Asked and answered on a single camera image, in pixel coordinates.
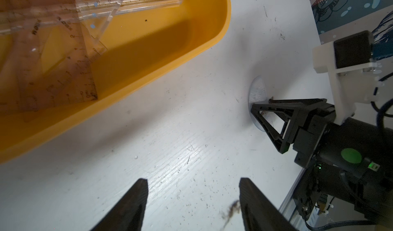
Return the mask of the thin clear straight ruler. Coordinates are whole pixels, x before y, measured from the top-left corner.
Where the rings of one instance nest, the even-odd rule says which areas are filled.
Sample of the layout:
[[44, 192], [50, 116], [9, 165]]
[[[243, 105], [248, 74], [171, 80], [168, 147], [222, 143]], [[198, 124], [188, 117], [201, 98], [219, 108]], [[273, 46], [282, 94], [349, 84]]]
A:
[[[182, 2], [183, 0], [124, 0], [116, 15], [177, 6], [182, 4]], [[8, 35], [22, 30], [24, 28], [24, 20], [38, 19], [43, 27], [55, 25], [56, 22], [50, 19], [52, 16], [61, 16], [66, 21], [69, 21], [73, 16], [78, 16], [78, 10], [75, 4], [55, 4], [50, 6], [36, 6], [29, 9], [18, 9], [11, 12], [2, 12], [1, 35]]]

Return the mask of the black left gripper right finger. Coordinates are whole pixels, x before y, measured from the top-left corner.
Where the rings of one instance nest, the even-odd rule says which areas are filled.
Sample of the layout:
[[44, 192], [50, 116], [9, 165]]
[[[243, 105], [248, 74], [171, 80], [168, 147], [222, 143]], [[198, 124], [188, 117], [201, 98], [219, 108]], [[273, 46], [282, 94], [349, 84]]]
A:
[[240, 179], [239, 190], [239, 202], [245, 230], [296, 230], [249, 178]]

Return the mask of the clear blue protractor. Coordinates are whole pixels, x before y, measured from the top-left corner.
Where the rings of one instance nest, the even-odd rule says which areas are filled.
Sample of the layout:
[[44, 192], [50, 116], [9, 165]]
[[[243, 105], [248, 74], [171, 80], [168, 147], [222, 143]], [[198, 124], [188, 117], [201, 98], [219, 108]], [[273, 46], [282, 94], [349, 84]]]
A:
[[265, 132], [262, 125], [257, 121], [254, 115], [251, 113], [252, 105], [256, 104], [267, 104], [268, 97], [264, 85], [263, 78], [259, 75], [251, 83], [248, 95], [248, 111], [254, 125], [262, 132]]

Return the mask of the clear blue triangle set square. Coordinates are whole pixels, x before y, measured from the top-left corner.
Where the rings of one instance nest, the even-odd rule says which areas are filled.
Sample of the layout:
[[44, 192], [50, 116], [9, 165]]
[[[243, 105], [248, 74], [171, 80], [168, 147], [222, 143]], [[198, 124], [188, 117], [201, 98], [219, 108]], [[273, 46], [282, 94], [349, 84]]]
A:
[[124, 0], [75, 0], [78, 16], [95, 40], [100, 40]]

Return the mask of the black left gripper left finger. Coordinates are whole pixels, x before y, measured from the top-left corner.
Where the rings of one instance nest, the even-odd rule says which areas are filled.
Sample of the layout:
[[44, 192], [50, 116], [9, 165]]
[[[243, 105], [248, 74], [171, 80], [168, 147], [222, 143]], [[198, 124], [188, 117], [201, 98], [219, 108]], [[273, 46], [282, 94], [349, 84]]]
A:
[[140, 231], [148, 198], [148, 181], [138, 179], [93, 231]]

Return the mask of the pink triangle set square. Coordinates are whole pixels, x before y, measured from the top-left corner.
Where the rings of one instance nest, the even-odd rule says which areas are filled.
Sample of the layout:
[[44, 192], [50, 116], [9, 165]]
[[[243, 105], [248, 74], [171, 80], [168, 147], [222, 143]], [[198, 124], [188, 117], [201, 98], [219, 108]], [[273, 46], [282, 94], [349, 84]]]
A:
[[23, 111], [98, 100], [91, 65], [106, 48], [75, 18], [56, 16], [50, 22], [37, 20], [31, 33], [21, 34], [17, 67]]

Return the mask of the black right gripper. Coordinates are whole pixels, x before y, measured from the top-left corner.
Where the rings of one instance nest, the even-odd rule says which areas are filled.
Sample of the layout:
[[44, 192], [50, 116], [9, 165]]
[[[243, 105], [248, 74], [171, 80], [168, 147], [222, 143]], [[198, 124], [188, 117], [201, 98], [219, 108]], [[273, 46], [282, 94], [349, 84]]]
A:
[[[308, 112], [305, 124], [299, 128], [293, 142], [291, 135], [294, 126], [293, 115], [297, 108], [305, 108], [310, 112]], [[280, 133], [263, 117], [261, 112], [273, 112], [284, 121]], [[290, 144], [294, 143], [293, 150], [297, 152], [294, 162], [304, 169], [313, 164], [313, 155], [319, 141], [326, 127], [336, 117], [334, 106], [328, 104], [326, 99], [270, 99], [269, 104], [253, 104], [251, 114], [263, 127], [279, 153], [286, 153]]]

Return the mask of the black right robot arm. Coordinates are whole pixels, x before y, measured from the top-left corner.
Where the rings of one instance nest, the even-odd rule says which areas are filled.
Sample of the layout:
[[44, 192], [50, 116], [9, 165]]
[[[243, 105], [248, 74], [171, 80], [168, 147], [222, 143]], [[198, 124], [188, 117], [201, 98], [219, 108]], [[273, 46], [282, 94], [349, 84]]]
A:
[[279, 153], [290, 148], [304, 168], [293, 199], [308, 221], [327, 207], [323, 195], [354, 205], [365, 224], [393, 226], [393, 132], [353, 118], [335, 124], [335, 107], [325, 99], [252, 103], [251, 115]]

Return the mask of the yellow plastic storage box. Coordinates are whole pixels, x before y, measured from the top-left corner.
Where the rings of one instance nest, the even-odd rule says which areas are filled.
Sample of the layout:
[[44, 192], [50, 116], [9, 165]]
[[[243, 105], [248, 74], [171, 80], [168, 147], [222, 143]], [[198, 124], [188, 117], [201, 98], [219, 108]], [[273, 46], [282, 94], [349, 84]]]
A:
[[1, 117], [1, 162], [59, 136], [217, 44], [228, 30], [231, 0], [117, 16], [102, 37], [106, 53], [93, 63], [98, 100]]

